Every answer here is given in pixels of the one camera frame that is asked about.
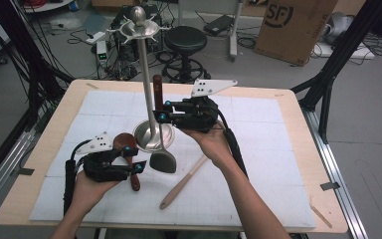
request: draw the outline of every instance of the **wooden handle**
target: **wooden handle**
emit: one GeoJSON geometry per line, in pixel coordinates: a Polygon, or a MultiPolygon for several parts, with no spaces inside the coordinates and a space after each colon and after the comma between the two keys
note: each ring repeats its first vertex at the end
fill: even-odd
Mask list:
{"type": "Polygon", "coordinates": [[[189,181],[191,176],[197,171],[198,168],[200,168],[201,165],[206,161],[207,156],[203,154],[201,158],[195,163],[193,168],[188,172],[184,178],[182,178],[178,184],[176,184],[172,190],[169,191],[169,193],[163,198],[162,202],[159,205],[160,209],[165,209],[169,204],[175,199],[175,197],[179,194],[179,192],[184,188],[185,184],[189,181]]]}
{"type": "Polygon", "coordinates": [[[163,111],[163,87],[162,76],[153,76],[154,108],[157,111],[163,111]]]}
{"type": "Polygon", "coordinates": [[[172,188],[172,190],[170,190],[170,192],[165,196],[165,198],[163,198],[162,202],[160,203],[160,209],[165,209],[167,206],[169,206],[169,204],[173,201],[173,199],[175,199],[185,184],[187,184],[191,176],[191,174],[187,173],[187,175],[185,175],[185,177],[182,178],[182,180],[179,181],[178,184],[172,188]]]}
{"type": "MultiPolygon", "coordinates": [[[[113,148],[121,148],[125,146],[136,147],[137,144],[135,141],[135,137],[132,134],[123,132],[114,138],[113,148]]],[[[132,157],[126,157],[125,160],[129,166],[132,166],[132,157]]],[[[137,174],[130,175],[129,180],[131,181],[132,190],[138,191],[140,188],[138,175],[137,174]]]]}

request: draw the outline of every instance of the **gray floor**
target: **gray floor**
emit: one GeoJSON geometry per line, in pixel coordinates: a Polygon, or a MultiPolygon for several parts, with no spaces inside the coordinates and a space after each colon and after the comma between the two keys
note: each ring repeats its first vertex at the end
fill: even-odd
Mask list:
{"type": "MultiPolygon", "coordinates": [[[[76,16],[84,22],[90,12],[88,8],[76,16]]],[[[42,17],[46,19],[52,14],[61,11],[51,11],[42,17]]],[[[240,27],[260,24],[260,19],[244,18],[240,27]]],[[[53,53],[72,75],[83,78],[93,74],[96,60],[90,46],[70,45],[69,38],[69,32],[47,36],[53,53]]],[[[315,76],[326,62],[310,59],[304,67],[292,67],[243,47],[238,47],[239,56],[231,62],[227,58],[228,46],[226,39],[209,38],[206,49],[194,58],[208,69],[213,79],[235,79],[241,87],[289,89],[315,76]]],[[[160,66],[150,68],[150,75],[159,74],[160,70],[160,66]]],[[[141,75],[133,81],[141,81],[141,75]]],[[[12,64],[0,65],[0,144],[27,108],[26,99],[12,64]]],[[[382,238],[382,57],[361,66],[347,64],[338,75],[332,94],[328,139],[369,238],[382,238]]],[[[10,177],[1,190],[0,204],[14,179],[10,177]]],[[[0,238],[42,238],[49,237],[52,231],[53,228],[0,226],[0,238]]],[[[80,238],[92,237],[91,229],[81,230],[80,238]]],[[[348,234],[309,237],[350,238],[348,234]]]]}

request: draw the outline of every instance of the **white paper sheet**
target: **white paper sheet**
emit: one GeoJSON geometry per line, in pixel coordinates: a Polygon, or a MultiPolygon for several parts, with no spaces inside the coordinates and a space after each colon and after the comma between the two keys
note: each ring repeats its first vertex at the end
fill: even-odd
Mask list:
{"type": "MultiPolygon", "coordinates": [[[[164,95],[177,102],[188,96],[164,95]]],[[[285,227],[315,227],[295,162],[279,104],[270,99],[212,96],[235,133],[250,181],[285,227]]],[[[52,163],[31,220],[59,221],[63,217],[65,161],[74,147],[106,131],[115,137],[147,120],[143,93],[91,91],[73,121],[52,163]]],[[[204,226],[241,225],[226,181],[207,161],[166,209],[159,204],[166,193],[189,172],[202,155],[198,144],[175,129],[168,150],[177,159],[177,171],[166,174],[147,165],[138,175],[141,189],[131,189],[129,179],[109,191],[86,221],[204,226]]],[[[148,160],[140,151],[134,161],[148,160]]]]}

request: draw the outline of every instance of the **wooden table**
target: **wooden table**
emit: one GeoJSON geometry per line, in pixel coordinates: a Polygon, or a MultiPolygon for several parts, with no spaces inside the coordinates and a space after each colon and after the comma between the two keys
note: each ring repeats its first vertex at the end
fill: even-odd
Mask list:
{"type": "MultiPolygon", "coordinates": [[[[189,95],[191,89],[191,85],[166,84],[163,87],[166,94],[189,95]]],[[[143,92],[143,86],[142,83],[126,82],[90,80],[72,82],[25,164],[26,168],[35,169],[34,173],[31,176],[18,176],[0,208],[1,225],[54,226],[57,224],[56,222],[30,221],[29,216],[41,191],[47,170],[59,151],[59,145],[63,142],[84,97],[88,91],[93,90],[143,92]]],[[[234,87],[217,95],[278,101],[316,223],[315,228],[304,229],[304,231],[292,229],[292,232],[346,232],[348,226],[333,190],[323,191],[320,187],[320,184],[328,182],[329,179],[294,93],[290,90],[234,87]]],[[[122,224],[104,223],[83,223],[82,226],[127,227],[122,224]]]]}

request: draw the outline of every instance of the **stool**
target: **stool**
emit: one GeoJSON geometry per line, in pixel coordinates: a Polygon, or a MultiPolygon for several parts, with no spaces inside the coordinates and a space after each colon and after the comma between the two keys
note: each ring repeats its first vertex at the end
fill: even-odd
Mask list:
{"type": "Polygon", "coordinates": [[[164,43],[179,57],[168,61],[162,70],[162,76],[170,79],[169,83],[194,82],[204,74],[204,79],[211,79],[203,66],[189,57],[203,50],[207,45],[207,37],[198,29],[179,26],[170,29],[165,36],[164,43]]]}

